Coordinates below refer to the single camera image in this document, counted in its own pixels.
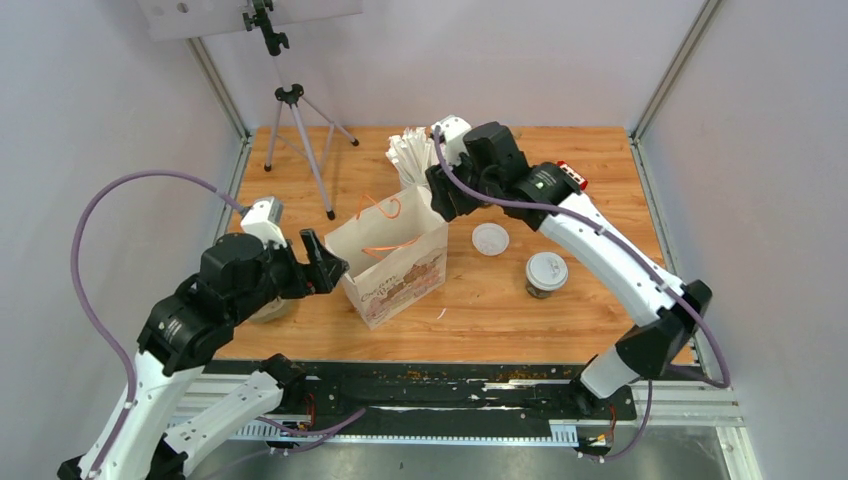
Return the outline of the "paper takeout bag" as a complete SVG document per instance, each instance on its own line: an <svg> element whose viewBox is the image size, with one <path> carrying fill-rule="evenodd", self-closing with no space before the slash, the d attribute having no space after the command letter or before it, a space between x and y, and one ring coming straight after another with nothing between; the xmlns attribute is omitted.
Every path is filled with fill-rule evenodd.
<svg viewBox="0 0 848 480"><path fill-rule="evenodd" d="M325 236L328 250L349 264L340 285L371 330L446 280L448 223L431 200L422 186L380 201L364 194L355 215Z"/></svg>

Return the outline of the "brown cup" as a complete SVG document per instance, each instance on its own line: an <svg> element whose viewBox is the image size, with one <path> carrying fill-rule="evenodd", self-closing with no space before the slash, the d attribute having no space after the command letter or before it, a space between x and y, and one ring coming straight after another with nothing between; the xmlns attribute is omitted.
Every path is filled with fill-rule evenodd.
<svg viewBox="0 0 848 480"><path fill-rule="evenodd" d="M557 287L549 288L547 285L538 286L532 283L530 280L526 281L525 289L528 294L537 299L546 299L552 296L554 292L557 291Z"/></svg>

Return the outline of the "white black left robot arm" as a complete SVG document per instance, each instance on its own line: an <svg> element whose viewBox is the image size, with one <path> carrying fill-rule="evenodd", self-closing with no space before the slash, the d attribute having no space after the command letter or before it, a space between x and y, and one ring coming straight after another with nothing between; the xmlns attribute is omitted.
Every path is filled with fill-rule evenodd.
<svg viewBox="0 0 848 480"><path fill-rule="evenodd" d="M235 392L173 429L167 423L188 387L235 329L274 300L333 291L349 269L311 229L300 232L308 263L290 246L245 233L220 237L200 258L198 273L157 302L143 326L130 380L132 400L117 406L127 418L116 439L103 433L84 455L64 461L61 479L185 479L232 433L277 408L298 411L306 400L304 371L281 354Z"/></svg>

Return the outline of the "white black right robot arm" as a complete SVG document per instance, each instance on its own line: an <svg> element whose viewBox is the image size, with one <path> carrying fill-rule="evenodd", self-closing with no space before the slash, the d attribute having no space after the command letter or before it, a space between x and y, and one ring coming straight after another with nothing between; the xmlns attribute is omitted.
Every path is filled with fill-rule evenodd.
<svg viewBox="0 0 848 480"><path fill-rule="evenodd" d="M524 222L570 252L619 300L633 326L578 374L571 403L596 417L611 395L639 379L657 379L703 326L712 299L702 281L684 282L652 261L594 206L584 179L563 162L528 163L510 129L477 127L449 116L431 127L438 158L428 168L431 207L444 220L484 204Z"/></svg>

